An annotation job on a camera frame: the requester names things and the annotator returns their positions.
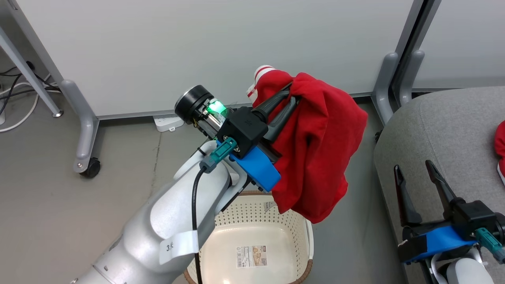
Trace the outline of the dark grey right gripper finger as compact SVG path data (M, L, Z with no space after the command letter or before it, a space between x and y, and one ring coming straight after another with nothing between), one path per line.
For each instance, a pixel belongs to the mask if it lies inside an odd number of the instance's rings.
M400 224L402 227L418 226L422 223L422 217L415 210L413 202L411 201L409 193L406 189L406 180L399 165L394 166L393 172L395 178Z
M425 165L432 183L435 184L440 201L443 207L443 217L446 220L452 219L456 204L465 204L466 201L456 196L447 181L440 174L431 160L426 160Z

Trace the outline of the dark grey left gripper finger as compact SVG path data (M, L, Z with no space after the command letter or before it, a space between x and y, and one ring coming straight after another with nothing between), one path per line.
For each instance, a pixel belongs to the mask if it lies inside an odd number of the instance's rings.
M290 87L292 82L288 83L279 92L274 94L269 99L262 102L256 108L253 108L252 113L256 115L260 120L267 120L273 111L285 100L288 99L289 102L286 106L276 115L275 120L287 120L291 116L295 109L295 100L290 99Z
M298 98L291 97L288 104L274 117L274 119L268 124L267 133L263 136L265 140L270 143L276 141L282 132L283 128L286 126L289 118L294 113L298 105Z

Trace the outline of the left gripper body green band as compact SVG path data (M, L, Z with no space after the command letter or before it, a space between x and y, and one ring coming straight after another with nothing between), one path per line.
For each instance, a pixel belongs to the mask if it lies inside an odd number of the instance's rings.
M216 137L232 112L202 85L187 90L175 104L175 114L206 137Z

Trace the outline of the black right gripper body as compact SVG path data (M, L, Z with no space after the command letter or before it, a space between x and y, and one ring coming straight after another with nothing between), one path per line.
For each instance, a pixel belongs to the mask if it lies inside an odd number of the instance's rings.
M431 222L400 222L402 226L402 240L403 242L398 245L398 255L403 263L411 264L419 262L420 254L426 253L428 250L427 241L421 237L430 231L438 228L451 228L453 224L447 220L438 220Z

